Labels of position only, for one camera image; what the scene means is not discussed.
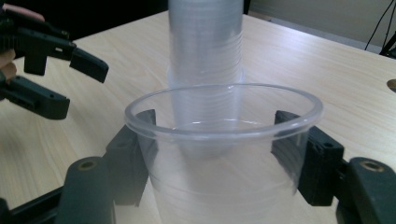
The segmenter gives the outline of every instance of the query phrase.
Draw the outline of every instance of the stack of plastic cups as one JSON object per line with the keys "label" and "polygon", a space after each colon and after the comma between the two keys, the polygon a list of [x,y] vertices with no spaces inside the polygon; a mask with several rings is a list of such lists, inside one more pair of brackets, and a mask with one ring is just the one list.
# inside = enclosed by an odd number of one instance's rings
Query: stack of plastic cups
{"label": "stack of plastic cups", "polygon": [[[243,0],[169,0],[170,88],[244,81],[243,5]],[[208,114],[213,120],[236,119],[239,100],[230,95],[237,96],[218,92],[217,101],[209,93],[174,97],[173,104],[182,115],[178,118],[179,125],[185,126]],[[213,103],[202,108],[207,101]]]}

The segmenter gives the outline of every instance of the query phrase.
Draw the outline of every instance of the finger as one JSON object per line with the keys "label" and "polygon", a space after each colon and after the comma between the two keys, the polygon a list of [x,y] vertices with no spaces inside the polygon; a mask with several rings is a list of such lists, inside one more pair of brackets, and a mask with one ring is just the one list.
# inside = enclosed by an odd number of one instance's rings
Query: finger
{"label": "finger", "polygon": [[2,67],[0,71],[6,78],[6,83],[9,83],[9,81],[17,75],[17,66],[15,66],[15,63],[8,63],[6,66]]}
{"label": "finger", "polygon": [[29,10],[29,9],[27,9],[27,8],[24,8],[24,7],[17,7],[17,6],[13,6],[13,5],[4,3],[4,4],[3,4],[3,9],[10,9],[10,10],[19,12],[19,13],[21,13],[21,14],[24,14],[24,15],[26,15],[26,16],[30,16],[30,17],[32,17],[32,18],[38,19],[38,20],[40,20],[40,21],[44,21],[44,20],[45,20],[44,17],[43,17],[43,15],[41,15],[41,14],[39,14],[39,13],[36,13],[36,12],[34,12],[34,11],[32,11],[32,10]]}
{"label": "finger", "polygon": [[15,50],[8,49],[0,53],[0,68],[8,63],[11,63],[15,59]]}

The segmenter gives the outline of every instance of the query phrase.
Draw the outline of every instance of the table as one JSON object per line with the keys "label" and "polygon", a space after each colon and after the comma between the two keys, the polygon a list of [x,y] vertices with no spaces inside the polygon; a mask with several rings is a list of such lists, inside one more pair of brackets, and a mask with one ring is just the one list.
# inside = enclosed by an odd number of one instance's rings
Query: table
{"label": "table", "polygon": [[[101,84],[48,59],[46,75],[19,74],[71,100],[66,119],[43,119],[0,103],[0,197],[10,208],[64,183],[79,159],[103,156],[124,124],[124,108],[167,87],[167,12],[87,36],[75,43],[109,65]],[[247,82],[313,93],[325,107],[318,127],[346,149],[345,159],[368,157],[396,170],[396,61],[244,15],[242,65]],[[291,223],[336,223],[331,207],[311,207],[298,195]],[[118,207],[118,223],[161,223],[148,182],[138,208]]]}

